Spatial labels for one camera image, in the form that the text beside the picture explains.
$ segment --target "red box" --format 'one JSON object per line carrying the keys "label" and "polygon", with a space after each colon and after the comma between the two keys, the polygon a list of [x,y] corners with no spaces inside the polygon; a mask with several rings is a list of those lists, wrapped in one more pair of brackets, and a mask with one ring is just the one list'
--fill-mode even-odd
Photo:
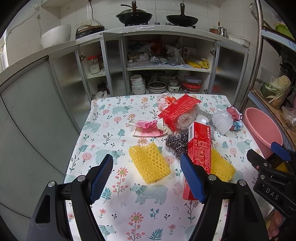
{"label": "red box", "polygon": [[[188,156],[193,164],[202,166],[207,174],[211,172],[211,129],[207,125],[193,122],[188,131]],[[185,179],[183,199],[196,200]]]}

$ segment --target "electrical cord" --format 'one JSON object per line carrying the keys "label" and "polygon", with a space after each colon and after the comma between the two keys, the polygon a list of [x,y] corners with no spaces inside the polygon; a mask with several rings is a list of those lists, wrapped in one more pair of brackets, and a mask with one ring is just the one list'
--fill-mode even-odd
{"label": "electrical cord", "polygon": [[95,22],[97,22],[99,25],[102,26],[102,24],[100,24],[97,20],[94,19],[94,9],[92,8],[91,0],[89,0],[89,5],[91,6],[91,18],[92,18]]}
{"label": "electrical cord", "polygon": [[16,25],[15,27],[13,27],[12,29],[9,30],[9,32],[6,34],[2,49],[0,51],[0,54],[2,54],[4,46],[7,42],[8,36],[12,33],[12,31],[17,28],[18,26],[22,25],[25,21],[27,21],[28,19],[30,19],[31,17],[33,17],[35,14],[37,13],[37,10],[35,10],[35,12],[33,12],[29,17],[27,17],[25,20],[23,20],[22,22],[20,22],[18,25]]}

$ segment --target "yellow fruit protective net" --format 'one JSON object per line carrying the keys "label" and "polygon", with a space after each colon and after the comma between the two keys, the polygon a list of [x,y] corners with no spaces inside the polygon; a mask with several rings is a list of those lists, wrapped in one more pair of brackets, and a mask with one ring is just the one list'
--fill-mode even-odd
{"label": "yellow fruit protective net", "polygon": [[147,146],[132,146],[128,152],[147,184],[170,174],[170,167],[154,142]]}
{"label": "yellow fruit protective net", "polygon": [[235,173],[235,168],[219,152],[212,148],[211,151],[211,174],[216,175],[221,181],[228,182]]}

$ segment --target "pink bowl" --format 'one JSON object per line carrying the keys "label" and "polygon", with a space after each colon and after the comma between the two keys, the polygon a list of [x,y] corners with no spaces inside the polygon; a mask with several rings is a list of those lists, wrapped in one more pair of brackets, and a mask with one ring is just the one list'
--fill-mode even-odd
{"label": "pink bowl", "polygon": [[244,112],[244,124],[254,137],[263,156],[267,159],[273,152],[272,142],[283,144],[283,137],[274,121],[264,112],[256,108],[247,108]]}

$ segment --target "black frying pan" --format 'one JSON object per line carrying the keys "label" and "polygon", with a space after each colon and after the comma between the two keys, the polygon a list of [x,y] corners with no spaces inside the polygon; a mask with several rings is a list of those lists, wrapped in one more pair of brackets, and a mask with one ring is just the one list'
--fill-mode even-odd
{"label": "black frying pan", "polygon": [[180,15],[168,15],[167,20],[174,24],[183,27],[193,26],[197,23],[198,19],[191,16],[186,16],[185,12],[185,4],[180,3],[181,14]]}

